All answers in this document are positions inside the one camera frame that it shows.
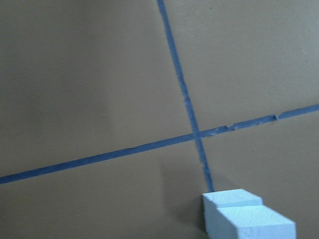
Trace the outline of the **light blue foam block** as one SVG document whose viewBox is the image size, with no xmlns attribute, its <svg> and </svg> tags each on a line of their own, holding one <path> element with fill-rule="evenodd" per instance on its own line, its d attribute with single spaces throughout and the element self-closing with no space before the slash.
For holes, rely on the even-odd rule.
<svg viewBox="0 0 319 239">
<path fill-rule="evenodd" d="M 210 237 L 217 235 L 221 228 L 218 221 L 219 208 L 261 206 L 263 200 L 244 189 L 210 192 L 202 194 L 205 229 Z"/>
<path fill-rule="evenodd" d="M 295 239 L 296 223 L 266 206 L 218 208 L 219 239 Z"/>
</svg>

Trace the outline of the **centre blue tape line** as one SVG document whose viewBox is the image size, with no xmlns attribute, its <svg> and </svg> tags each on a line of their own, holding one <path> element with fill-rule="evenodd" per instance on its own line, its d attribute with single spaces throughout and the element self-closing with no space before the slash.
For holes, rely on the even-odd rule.
<svg viewBox="0 0 319 239">
<path fill-rule="evenodd" d="M 199 133 L 199 128 L 198 128 L 197 120 L 195 117 L 191 98 L 189 96 L 188 87 L 187 87 L 187 84 L 186 84 L 185 79 L 184 79 L 183 69 L 182 69 L 182 66 L 180 63 L 180 58 L 178 55 L 178 50 L 176 48 L 176 44 L 175 44 L 174 36 L 172 33 L 172 29 L 170 26 L 169 17 L 167 15 L 165 3 L 163 0 L 158 0 L 157 5 L 159 8 L 159 12 L 161 14 L 161 17 L 162 17 L 165 35 L 166 35 L 166 40 L 168 43 L 168 47 L 169 47 L 171 59 L 173 62 L 174 70 L 176 73 L 176 77 L 178 80 L 178 84 L 179 84 L 179 87 L 180 87 L 180 90 L 181 90 L 181 93 L 183 96 L 183 101 L 184 101 L 184 105 L 185 105 L 185 108 L 187 111 L 188 120 L 189 120 L 190 125 L 191 125 L 191 130 L 192 130 L 193 138 L 194 138 L 194 141 L 196 144 L 198 156 L 199 156 L 199 159 L 200 159 L 202 167 L 203 167 L 203 174 L 204 174 L 204 178 L 206 181 L 206 185 L 207 185 L 208 191 L 213 192 L 214 186 L 213 186 L 213 180 L 212 180 L 211 173 L 210 173 L 210 168 L 209 168 L 209 165 L 207 162 L 205 149 L 204 149 L 204 146 L 202 143 L 202 138 L 201 138 L 200 133 Z"/>
</svg>

